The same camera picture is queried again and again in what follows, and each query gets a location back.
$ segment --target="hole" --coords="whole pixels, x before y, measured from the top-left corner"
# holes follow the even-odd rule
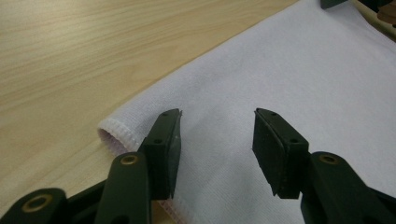
[[[378,219],[374,217],[364,217],[363,218],[364,224],[382,224],[382,222],[378,221]]]
[[[39,211],[46,207],[51,201],[52,196],[50,194],[37,195],[23,205],[22,211],[25,213],[33,213]]]
[[[321,161],[326,162],[326,163],[331,164],[331,165],[338,164],[337,158],[335,158],[335,157],[332,156],[332,155],[320,155],[320,156],[319,156],[319,159],[320,159]]]
[[[118,216],[111,221],[111,224],[128,224],[128,223],[129,223],[129,218],[127,216]]]
[[[137,163],[137,161],[138,158],[135,155],[129,155],[129,156],[124,156],[120,162],[122,165],[132,165]]]

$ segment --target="light wooden surface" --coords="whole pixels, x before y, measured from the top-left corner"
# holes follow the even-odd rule
[[[101,119],[294,2],[1,0],[0,216],[35,189],[105,179]],[[171,223],[154,205],[154,223]]]

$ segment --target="brass screw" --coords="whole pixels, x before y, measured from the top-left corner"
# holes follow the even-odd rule
[[[338,164],[338,162],[340,162],[337,158],[335,158],[334,156],[332,156],[330,154],[320,155],[319,159],[325,163],[330,164],[330,165],[336,165],[336,164]]]
[[[121,159],[121,164],[122,165],[132,165],[135,164],[139,161],[139,158],[135,155],[128,155],[128,156],[124,156]]]
[[[22,206],[22,211],[24,213],[37,212],[52,202],[52,195],[50,194],[39,194],[34,198],[30,199]]]

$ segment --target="white towel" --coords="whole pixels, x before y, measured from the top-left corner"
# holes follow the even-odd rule
[[[176,195],[163,203],[177,221],[304,223],[300,201],[274,197],[253,155],[256,107],[396,196],[396,44],[349,2],[299,1],[158,81],[99,134],[116,154],[137,150],[158,115],[179,108]]]

